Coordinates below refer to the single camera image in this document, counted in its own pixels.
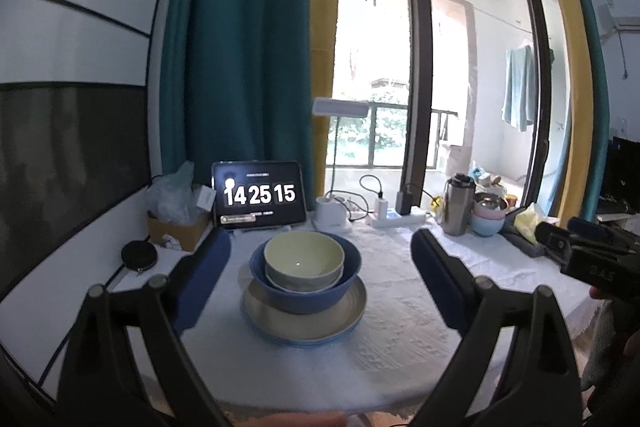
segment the brown box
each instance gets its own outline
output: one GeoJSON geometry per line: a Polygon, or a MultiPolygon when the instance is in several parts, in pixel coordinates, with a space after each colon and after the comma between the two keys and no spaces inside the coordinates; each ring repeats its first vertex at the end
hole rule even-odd
{"type": "Polygon", "coordinates": [[[192,252],[196,249],[198,241],[209,225],[210,215],[207,213],[198,218],[198,220],[190,227],[174,225],[173,223],[164,223],[162,221],[158,221],[150,214],[146,215],[146,220],[149,226],[149,235],[151,236],[151,241],[153,243],[160,246],[164,245],[165,241],[162,236],[168,234],[180,241],[180,245],[184,251],[192,252]]]}

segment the digital clock display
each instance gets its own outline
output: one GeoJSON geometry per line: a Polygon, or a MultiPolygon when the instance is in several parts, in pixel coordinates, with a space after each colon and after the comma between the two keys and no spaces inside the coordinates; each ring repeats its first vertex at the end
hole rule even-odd
{"type": "Polygon", "coordinates": [[[306,221],[296,162],[219,162],[211,168],[211,181],[223,227],[277,227],[306,221]]]}

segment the thermos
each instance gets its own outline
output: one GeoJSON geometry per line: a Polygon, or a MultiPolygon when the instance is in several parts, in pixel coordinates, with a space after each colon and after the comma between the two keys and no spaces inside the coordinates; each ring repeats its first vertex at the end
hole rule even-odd
{"type": "Polygon", "coordinates": [[[466,231],[474,205],[476,182],[466,174],[456,174],[444,185],[443,201],[436,220],[442,231],[449,235],[462,235],[466,231]]]}

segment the stacked small bowls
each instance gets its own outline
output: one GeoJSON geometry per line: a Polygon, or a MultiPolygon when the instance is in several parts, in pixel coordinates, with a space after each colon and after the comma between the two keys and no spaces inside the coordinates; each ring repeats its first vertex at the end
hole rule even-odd
{"type": "Polygon", "coordinates": [[[471,210],[471,230],[482,237],[500,232],[507,214],[507,202],[496,194],[478,192],[471,210]]]}
{"type": "Polygon", "coordinates": [[[260,245],[249,268],[274,307],[306,315],[337,303],[356,280],[361,264],[358,249],[338,235],[294,231],[260,245]]]}

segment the light green bowl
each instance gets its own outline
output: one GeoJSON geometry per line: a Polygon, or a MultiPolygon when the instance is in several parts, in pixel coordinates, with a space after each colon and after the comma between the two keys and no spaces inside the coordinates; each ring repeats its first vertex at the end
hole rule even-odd
{"type": "Polygon", "coordinates": [[[282,289],[316,292],[335,285],[344,265],[344,250],[319,232],[286,232],[264,248],[269,279],[282,289]]]}

